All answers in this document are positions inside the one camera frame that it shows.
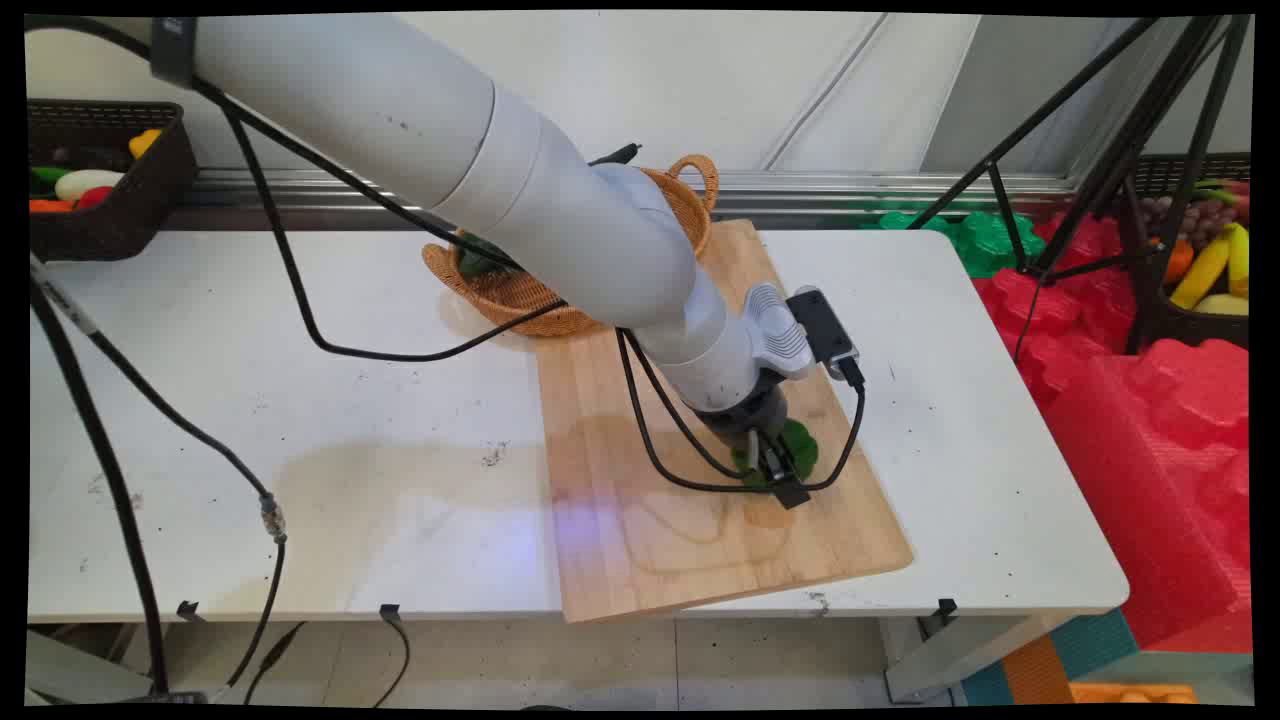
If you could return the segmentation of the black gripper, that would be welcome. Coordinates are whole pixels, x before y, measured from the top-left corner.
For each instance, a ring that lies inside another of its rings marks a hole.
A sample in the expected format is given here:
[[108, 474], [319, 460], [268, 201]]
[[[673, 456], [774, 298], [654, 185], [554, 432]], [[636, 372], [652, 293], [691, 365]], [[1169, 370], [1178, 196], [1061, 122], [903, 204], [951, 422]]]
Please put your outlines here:
[[759, 386], [732, 407], [714, 413], [696, 410], [695, 415], [733, 451], [733, 465], [745, 486], [759, 486], [763, 479], [764, 487], [787, 510], [812, 500], [797, 456], [782, 437], [788, 404], [778, 386]]

